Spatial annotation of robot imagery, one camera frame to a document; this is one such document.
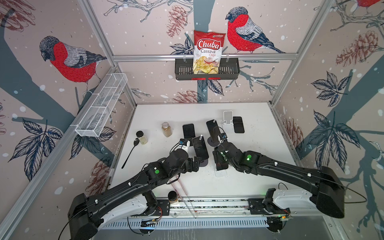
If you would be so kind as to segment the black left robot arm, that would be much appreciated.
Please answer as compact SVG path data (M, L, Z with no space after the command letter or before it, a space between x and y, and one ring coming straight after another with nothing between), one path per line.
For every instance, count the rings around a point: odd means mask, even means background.
M71 239L91 239L99 227L106 223L106 215L109 212L135 197L145 200L144 208L137 209L138 215L153 211L157 207L153 189L173 183L173 177L197 172L199 167L200 158L190 158L186 151L177 149L167 158L145 164L138 174L116 187L90 197L85 194L77 195L68 211L66 224Z

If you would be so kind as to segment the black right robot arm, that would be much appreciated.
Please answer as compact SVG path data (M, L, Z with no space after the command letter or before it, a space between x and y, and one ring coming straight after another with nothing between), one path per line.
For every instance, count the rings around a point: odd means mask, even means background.
M342 185L331 168L317 170L286 164L258 152L242 152L226 140L215 147L215 151L236 171L267 176L300 187L312 194L310 202L321 213L336 219L345 217L345 193L349 188Z

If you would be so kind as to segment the teal phone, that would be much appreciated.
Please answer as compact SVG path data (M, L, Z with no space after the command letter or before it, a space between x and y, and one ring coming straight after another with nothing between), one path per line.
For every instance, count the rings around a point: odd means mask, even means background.
M215 159L215 165L216 165L217 171L222 171L222 170L226 170L229 168L228 162L222 158L216 158Z

